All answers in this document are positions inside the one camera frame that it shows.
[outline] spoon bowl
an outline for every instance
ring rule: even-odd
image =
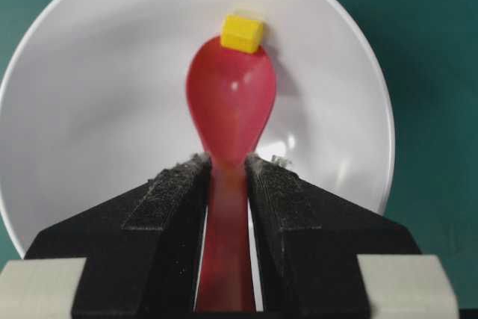
[[[213,161],[240,164],[269,118],[276,74],[261,47],[249,55],[222,47],[215,37],[194,57],[186,92],[205,151]]]

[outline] white plastic block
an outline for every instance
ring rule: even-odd
[[[372,319],[458,319],[436,255],[358,255]]]
[[[85,261],[9,261],[0,274],[0,318],[70,319]]]

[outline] yellow foam block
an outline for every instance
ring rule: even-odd
[[[261,44],[264,25],[253,19],[237,15],[228,15],[221,32],[221,45],[253,54]]]

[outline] spoon handle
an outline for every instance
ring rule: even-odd
[[[243,165],[213,165],[196,311],[255,311]]]

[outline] green background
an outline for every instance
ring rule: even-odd
[[[0,74],[50,1],[0,0]],[[339,2],[372,45],[394,109],[397,156],[385,215],[440,256],[460,307],[477,307],[478,2]],[[0,227],[1,268],[18,255]]]

